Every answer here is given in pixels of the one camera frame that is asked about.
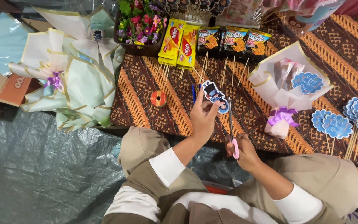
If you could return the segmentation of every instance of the white sleeve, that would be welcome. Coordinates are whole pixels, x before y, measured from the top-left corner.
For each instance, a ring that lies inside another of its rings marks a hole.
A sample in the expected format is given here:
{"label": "white sleeve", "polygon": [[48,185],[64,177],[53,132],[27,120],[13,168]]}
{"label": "white sleeve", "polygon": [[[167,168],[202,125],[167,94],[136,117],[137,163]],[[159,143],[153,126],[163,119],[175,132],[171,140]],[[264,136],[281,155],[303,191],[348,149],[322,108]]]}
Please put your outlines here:
{"label": "white sleeve", "polygon": [[316,217],[323,202],[294,184],[292,192],[281,200],[273,200],[289,224],[303,224]]}
{"label": "white sleeve", "polygon": [[160,213],[156,200],[130,186],[123,186],[117,192],[105,215],[112,213],[132,213],[160,222],[156,216]]}
{"label": "white sleeve", "polygon": [[166,187],[186,168],[179,160],[172,148],[149,160],[150,165]]}

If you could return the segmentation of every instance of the flower basket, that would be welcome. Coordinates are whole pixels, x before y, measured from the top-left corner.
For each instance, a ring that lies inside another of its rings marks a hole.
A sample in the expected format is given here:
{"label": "flower basket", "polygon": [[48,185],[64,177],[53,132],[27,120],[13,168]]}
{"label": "flower basket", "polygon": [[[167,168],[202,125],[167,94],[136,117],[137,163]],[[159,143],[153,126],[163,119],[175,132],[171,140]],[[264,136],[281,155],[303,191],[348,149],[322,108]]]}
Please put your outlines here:
{"label": "flower basket", "polygon": [[165,36],[165,32],[167,28],[165,27],[162,31],[158,42],[154,45],[138,45],[133,43],[121,43],[118,40],[118,25],[120,23],[120,18],[122,14],[120,11],[117,12],[117,17],[115,18],[115,26],[114,26],[114,41],[122,46],[128,53],[132,55],[145,56],[145,57],[157,57],[162,46],[162,40]]}

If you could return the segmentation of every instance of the brown batik tablecloth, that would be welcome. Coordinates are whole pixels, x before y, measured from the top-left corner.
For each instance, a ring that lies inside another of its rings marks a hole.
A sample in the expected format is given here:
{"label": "brown batik tablecloth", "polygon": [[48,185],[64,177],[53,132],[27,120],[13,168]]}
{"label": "brown batik tablecloth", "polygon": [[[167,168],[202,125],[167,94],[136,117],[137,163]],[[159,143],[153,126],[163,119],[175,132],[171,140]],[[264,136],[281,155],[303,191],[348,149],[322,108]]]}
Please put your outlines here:
{"label": "brown batik tablecloth", "polygon": [[[235,135],[249,134],[255,148],[279,153],[327,153],[325,135],[318,132],[311,123],[314,110],[326,109],[340,114],[349,99],[358,96],[358,17],[332,15],[313,33],[299,39],[290,39],[282,34],[278,21],[261,27],[271,33],[266,49],[269,56],[280,49],[299,41],[305,54],[329,77],[334,88],[313,102],[313,109],[304,110],[293,116],[298,127],[290,127],[285,140],[264,133],[271,107],[252,89],[247,79],[237,87],[244,64],[235,63],[234,85],[231,86],[232,61],[228,61],[226,77],[222,80],[224,61],[208,60],[204,80],[210,79],[226,96],[231,97]],[[197,57],[196,69],[201,71],[203,57]],[[125,55],[118,80],[117,93],[111,110],[111,121],[115,125],[148,127],[169,134],[190,136],[192,125],[189,112],[192,109],[191,84],[198,83],[194,71],[186,71],[180,79],[180,70],[171,67],[167,82],[163,81],[162,70],[157,74],[157,59]],[[250,71],[256,64],[251,64]],[[167,95],[167,105],[153,106],[150,96],[162,90]],[[229,132],[228,114],[216,118],[212,141],[224,141]],[[335,140],[334,155],[345,154],[348,138]]]}

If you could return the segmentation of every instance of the pink scissors handle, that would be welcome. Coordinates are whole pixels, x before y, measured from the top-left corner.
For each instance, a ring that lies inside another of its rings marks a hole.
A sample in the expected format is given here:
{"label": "pink scissors handle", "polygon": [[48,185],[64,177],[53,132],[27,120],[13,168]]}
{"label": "pink scissors handle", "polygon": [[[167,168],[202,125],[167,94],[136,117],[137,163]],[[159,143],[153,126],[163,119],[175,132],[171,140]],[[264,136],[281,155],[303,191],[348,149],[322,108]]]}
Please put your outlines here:
{"label": "pink scissors handle", "polygon": [[240,154],[238,153],[238,145],[237,145],[237,140],[234,138],[233,140],[231,138],[229,138],[229,141],[233,144],[234,146],[234,151],[233,152],[233,157],[235,159],[238,159],[240,157]]}

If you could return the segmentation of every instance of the spool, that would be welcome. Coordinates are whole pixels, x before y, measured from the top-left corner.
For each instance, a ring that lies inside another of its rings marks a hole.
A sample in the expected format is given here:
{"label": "spool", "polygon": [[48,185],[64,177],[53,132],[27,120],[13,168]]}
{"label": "spool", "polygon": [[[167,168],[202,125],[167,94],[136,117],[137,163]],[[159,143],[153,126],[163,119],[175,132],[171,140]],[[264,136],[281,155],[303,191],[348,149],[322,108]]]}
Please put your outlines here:
{"label": "spool", "polygon": [[165,104],[167,104],[167,96],[162,91],[156,91],[152,94],[150,97],[150,100],[152,101],[152,104],[156,107],[163,107]]}

